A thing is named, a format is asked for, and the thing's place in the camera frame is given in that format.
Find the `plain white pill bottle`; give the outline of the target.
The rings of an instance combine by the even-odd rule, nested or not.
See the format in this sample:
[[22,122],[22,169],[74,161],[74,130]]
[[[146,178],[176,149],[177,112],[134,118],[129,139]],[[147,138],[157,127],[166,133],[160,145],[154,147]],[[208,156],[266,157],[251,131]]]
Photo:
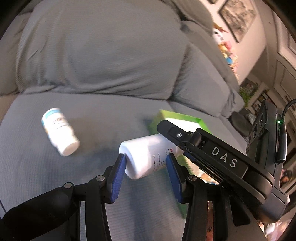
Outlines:
[[122,142],[119,153],[126,156],[126,175],[137,180],[165,168],[169,154],[177,158],[184,151],[158,133]]

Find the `green cardboard box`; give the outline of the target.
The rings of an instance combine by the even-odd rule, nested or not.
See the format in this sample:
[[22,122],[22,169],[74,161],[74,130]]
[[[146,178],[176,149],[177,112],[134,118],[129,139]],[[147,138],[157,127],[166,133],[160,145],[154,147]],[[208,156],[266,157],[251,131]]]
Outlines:
[[[179,132],[175,133],[176,139],[178,139],[179,142],[183,140],[188,141],[190,139],[190,133],[194,133],[198,128],[211,133],[208,126],[201,118],[181,113],[175,113],[173,111],[168,111],[164,109],[160,109],[152,122],[148,125],[149,133],[152,135],[157,134],[157,126],[159,122],[164,120],[168,120],[170,123],[177,126],[178,129],[181,129]],[[190,175],[195,175],[197,177],[203,178],[205,182],[209,183],[211,178],[206,175],[205,172],[203,172],[198,166],[192,163],[187,157],[181,155],[176,158],[181,166],[185,166],[187,168]]]

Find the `black round object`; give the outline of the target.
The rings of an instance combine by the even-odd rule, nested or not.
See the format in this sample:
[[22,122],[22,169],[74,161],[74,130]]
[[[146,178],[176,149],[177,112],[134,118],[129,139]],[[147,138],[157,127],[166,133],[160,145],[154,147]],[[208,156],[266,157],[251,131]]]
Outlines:
[[230,122],[233,125],[234,129],[236,129],[237,132],[241,134],[241,136],[249,136],[252,125],[242,114],[233,112],[230,116]]

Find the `green potted plant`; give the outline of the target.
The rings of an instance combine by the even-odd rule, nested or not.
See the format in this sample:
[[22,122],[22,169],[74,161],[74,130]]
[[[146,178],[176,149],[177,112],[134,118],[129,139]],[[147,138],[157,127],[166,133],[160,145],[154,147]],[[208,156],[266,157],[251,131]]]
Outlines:
[[255,92],[258,90],[258,84],[249,80],[245,79],[242,84],[240,85],[239,94],[244,100],[244,106],[247,107],[251,97],[254,96]]

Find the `white bottle blue label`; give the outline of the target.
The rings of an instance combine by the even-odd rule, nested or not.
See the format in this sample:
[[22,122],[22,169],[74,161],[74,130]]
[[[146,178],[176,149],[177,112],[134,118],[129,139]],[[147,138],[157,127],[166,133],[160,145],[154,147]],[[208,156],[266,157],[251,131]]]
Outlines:
[[59,108],[52,108],[42,116],[43,128],[61,156],[70,156],[80,146],[72,126]]

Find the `large grey back cushion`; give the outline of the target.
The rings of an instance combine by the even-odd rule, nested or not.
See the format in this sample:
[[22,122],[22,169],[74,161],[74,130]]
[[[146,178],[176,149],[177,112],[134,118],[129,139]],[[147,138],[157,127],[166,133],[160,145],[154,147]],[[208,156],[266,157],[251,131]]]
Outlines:
[[168,99],[189,41],[161,1],[42,1],[16,55],[20,91]]

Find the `colourful plush toys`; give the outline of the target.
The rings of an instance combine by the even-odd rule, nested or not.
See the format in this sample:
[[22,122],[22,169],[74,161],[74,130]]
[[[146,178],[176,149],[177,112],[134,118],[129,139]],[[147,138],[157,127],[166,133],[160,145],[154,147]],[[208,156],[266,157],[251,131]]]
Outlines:
[[228,33],[221,26],[213,23],[213,33],[212,36],[214,41],[217,43],[219,50],[224,56],[228,66],[232,69],[237,81],[239,81],[239,75],[237,74],[237,66],[238,66],[238,57],[234,53],[234,49],[230,43],[230,41],[226,41],[224,39],[223,33]]

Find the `grey sofa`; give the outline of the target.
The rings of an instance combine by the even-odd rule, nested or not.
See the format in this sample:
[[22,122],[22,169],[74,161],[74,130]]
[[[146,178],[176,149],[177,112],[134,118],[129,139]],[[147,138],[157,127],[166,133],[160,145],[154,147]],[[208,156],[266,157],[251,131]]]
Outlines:
[[[212,36],[213,18],[201,1],[161,1],[178,16],[189,44],[168,99],[98,93],[20,91],[16,55],[23,30],[42,1],[1,1],[1,218],[12,208],[67,182],[84,184],[115,163],[119,145],[148,136],[160,109],[201,118],[211,133],[241,152],[246,142],[228,122],[243,100]],[[80,141],[61,156],[42,125],[59,108]]]

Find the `black framed wall picture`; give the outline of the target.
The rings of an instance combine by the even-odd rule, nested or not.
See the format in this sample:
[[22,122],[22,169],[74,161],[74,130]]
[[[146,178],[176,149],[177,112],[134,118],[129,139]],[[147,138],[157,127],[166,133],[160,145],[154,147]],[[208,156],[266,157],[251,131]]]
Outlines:
[[250,0],[228,0],[219,9],[219,15],[240,43],[255,20],[256,11]]

